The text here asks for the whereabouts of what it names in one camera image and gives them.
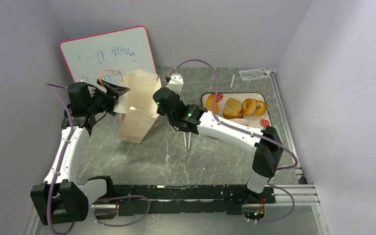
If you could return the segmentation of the metal serving tongs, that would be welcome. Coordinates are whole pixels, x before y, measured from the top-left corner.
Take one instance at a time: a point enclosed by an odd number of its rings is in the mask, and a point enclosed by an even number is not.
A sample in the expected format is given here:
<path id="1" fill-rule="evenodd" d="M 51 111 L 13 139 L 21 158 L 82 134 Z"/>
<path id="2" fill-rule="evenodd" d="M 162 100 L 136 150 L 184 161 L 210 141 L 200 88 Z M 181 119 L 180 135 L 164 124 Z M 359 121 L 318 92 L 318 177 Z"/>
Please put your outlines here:
<path id="1" fill-rule="evenodd" d="M 192 136 L 191 132 L 184 133 L 185 151 L 189 151 L 190 150 L 191 138 L 192 138 L 191 136 Z"/>

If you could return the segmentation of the orange fake bread piece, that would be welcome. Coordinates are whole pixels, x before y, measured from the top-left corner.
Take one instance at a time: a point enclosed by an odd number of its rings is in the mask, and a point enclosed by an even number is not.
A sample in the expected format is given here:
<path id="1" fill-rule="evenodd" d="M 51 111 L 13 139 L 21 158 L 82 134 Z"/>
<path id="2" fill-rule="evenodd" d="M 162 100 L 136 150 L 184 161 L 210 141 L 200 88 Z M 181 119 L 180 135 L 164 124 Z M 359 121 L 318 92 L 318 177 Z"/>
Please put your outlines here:
<path id="1" fill-rule="evenodd" d="M 218 112 L 218 104 L 217 98 L 215 98 L 215 94 L 210 94 L 206 99 L 206 108 L 209 111 L 213 111 L 217 114 Z"/>

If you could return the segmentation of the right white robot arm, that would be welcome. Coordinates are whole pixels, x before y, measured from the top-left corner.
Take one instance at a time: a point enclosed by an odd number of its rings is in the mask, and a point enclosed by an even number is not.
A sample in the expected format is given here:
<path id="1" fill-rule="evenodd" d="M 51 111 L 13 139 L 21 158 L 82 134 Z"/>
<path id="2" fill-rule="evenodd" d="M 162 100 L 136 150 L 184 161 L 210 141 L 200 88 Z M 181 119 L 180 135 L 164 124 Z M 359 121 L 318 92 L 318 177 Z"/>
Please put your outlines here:
<path id="1" fill-rule="evenodd" d="M 166 115 L 176 131 L 214 137 L 253 153 L 252 173 L 247 181 L 245 198 L 255 203 L 263 197 L 263 189 L 273 178 L 283 154 L 282 143 L 275 128 L 247 127 L 214 115 L 205 107 L 185 105 L 169 88 L 153 94 L 158 114 Z"/>

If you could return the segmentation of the paper bag with orange handles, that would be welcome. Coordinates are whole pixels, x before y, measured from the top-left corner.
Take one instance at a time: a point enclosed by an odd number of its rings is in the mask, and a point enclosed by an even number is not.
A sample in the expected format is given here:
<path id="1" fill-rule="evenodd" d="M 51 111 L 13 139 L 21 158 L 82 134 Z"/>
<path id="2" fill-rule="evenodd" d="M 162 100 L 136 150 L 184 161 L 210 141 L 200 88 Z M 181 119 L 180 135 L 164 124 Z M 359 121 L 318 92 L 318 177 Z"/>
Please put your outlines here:
<path id="1" fill-rule="evenodd" d="M 157 74 L 136 69 L 126 75 L 118 70 L 102 70 L 98 82 L 102 87 L 107 87 L 107 81 L 102 80 L 110 72 L 113 77 L 118 77 L 120 85 L 130 90 L 119 97 L 114 113 L 119 114 L 118 139 L 121 141 L 141 143 L 151 129 L 159 114 L 157 103 L 153 94 L 162 87 Z"/>

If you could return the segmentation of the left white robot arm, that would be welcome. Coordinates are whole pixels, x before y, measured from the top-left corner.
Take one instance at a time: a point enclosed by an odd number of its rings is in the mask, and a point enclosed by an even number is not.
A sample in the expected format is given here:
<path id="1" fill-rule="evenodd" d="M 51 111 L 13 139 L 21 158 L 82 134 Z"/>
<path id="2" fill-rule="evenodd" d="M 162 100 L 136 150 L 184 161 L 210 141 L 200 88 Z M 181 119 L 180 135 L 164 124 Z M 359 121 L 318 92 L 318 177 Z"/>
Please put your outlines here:
<path id="1" fill-rule="evenodd" d="M 78 159 L 83 154 L 100 113 L 116 115 L 118 100 L 130 89 L 103 81 L 106 90 L 87 82 L 65 87 L 69 103 L 62 101 L 64 119 L 62 137 L 48 175 L 32 187 L 30 197 L 43 225 L 75 223 L 86 219 L 91 204 L 99 199 L 114 201 L 116 190 L 109 176 L 95 176 L 84 185 L 77 185 Z"/>

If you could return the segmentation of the yellow fake doughnut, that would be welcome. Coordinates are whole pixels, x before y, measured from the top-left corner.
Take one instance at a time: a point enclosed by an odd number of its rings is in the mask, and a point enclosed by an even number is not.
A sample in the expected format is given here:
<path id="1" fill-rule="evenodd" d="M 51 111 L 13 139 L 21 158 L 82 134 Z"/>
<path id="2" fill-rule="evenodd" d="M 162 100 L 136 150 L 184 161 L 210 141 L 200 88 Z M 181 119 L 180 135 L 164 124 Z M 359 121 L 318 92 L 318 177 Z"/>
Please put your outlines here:
<path id="1" fill-rule="evenodd" d="M 255 99 L 245 99 L 242 103 L 241 113 L 244 116 L 252 116 L 257 109 L 257 101 Z"/>
<path id="2" fill-rule="evenodd" d="M 267 105 L 261 100 L 256 100 L 256 109 L 253 113 L 254 116 L 262 116 L 267 111 Z"/>

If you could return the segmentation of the yellow fake bread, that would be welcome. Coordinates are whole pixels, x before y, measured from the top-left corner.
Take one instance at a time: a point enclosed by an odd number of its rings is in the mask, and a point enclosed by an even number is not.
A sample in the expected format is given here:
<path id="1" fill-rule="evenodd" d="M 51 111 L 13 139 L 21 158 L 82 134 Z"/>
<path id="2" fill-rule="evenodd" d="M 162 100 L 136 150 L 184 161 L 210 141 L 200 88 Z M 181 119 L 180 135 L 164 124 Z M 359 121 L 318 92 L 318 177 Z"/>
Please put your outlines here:
<path id="1" fill-rule="evenodd" d="M 242 118 L 242 103 L 235 99 L 229 98 L 223 108 L 223 117 L 225 119 Z"/>

